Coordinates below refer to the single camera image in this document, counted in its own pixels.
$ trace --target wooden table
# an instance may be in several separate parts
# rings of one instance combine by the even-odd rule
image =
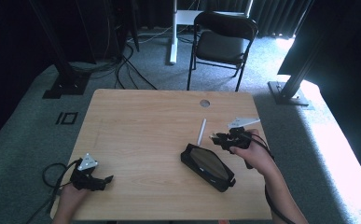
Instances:
[[[201,106],[202,100],[210,105]],[[249,93],[97,90],[69,163],[90,153],[99,162],[92,175],[114,180],[92,192],[75,219],[271,219],[263,176],[209,139],[211,133],[226,133],[237,117],[258,118]],[[201,147],[213,150],[237,180],[223,193],[180,161],[187,144],[197,143],[203,119]],[[246,128],[259,129],[265,139],[260,123]]]

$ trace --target white pen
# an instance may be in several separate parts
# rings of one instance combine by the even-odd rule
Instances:
[[[201,145],[201,140],[202,140],[202,136],[203,136],[203,131],[204,131],[204,126],[206,124],[206,119],[203,119],[202,122],[202,126],[201,126],[201,131],[200,131],[200,136],[198,137],[198,142],[197,142],[197,146]]]

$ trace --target black chair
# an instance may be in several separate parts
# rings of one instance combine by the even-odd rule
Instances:
[[[194,20],[194,41],[189,62],[187,90],[192,70],[197,63],[235,69],[239,74],[238,91],[249,49],[257,35],[256,23],[244,15],[226,15],[216,12],[202,12]]]

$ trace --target dark wall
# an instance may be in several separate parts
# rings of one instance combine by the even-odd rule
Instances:
[[[27,0],[0,1],[0,129],[36,75],[50,65]]]
[[[298,74],[317,36],[323,40],[306,79],[318,85],[361,165],[361,1],[315,0],[281,74]]]

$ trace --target carpeted floor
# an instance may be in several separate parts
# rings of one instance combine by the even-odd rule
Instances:
[[[181,37],[181,40],[190,38],[189,35]],[[254,96],[271,151],[295,201],[310,223],[361,223],[361,168],[318,88],[311,83],[302,85],[302,91],[311,102],[309,107],[277,105],[270,94],[268,81],[286,79],[276,74],[288,51],[283,44],[288,43],[271,37],[257,39],[240,91],[249,91]],[[131,56],[129,61],[140,75],[157,89],[185,90],[191,45],[179,41],[177,63],[169,65],[170,44],[170,38],[154,38],[141,43],[140,52],[132,54],[131,49],[126,48],[124,56]],[[84,63],[74,65],[84,69],[91,67]],[[25,223],[44,204],[51,188],[42,180],[43,170],[55,162],[68,162],[96,89],[120,88],[121,85],[126,89],[152,89],[131,66],[124,64],[117,73],[118,68],[119,65],[93,73],[84,95],[63,95],[56,100],[42,99],[58,75],[55,67],[49,67],[35,79],[0,132],[0,223]],[[232,71],[226,69],[200,65],[193,75],[191,89],[234,91],[236,78],[231,75]],[[77,114],[74,124],[57,122],[61,113]],[[49,170],[50,183],[60,171]],[[31,223],[50,221],[49,214],[43,209]],[[270,223],[266,220],[232,221],[267,222]]]

